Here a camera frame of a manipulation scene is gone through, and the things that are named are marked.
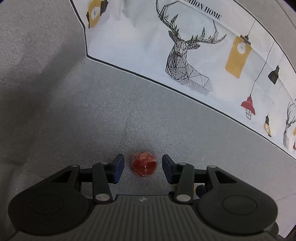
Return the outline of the printed deer sofa cover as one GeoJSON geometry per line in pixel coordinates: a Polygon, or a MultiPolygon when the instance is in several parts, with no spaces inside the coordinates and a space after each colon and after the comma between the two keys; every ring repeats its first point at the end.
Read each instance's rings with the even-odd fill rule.
{"type": "Polygon", "coordinates": [[[71,1],[86,56],[156,82],[295,157],[295,67],[237,1],[71,1]]]}

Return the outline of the wrapped red fruit far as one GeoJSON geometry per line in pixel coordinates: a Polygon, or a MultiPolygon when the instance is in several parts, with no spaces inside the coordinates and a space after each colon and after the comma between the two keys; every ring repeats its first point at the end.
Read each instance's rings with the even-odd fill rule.
{"type": "Polygon", "coordinates": [[[132,158],[132,170],[140,177],[152,176],[157,168],[158,162],[154,155],[149,152],[136,153],[132,158]]]}

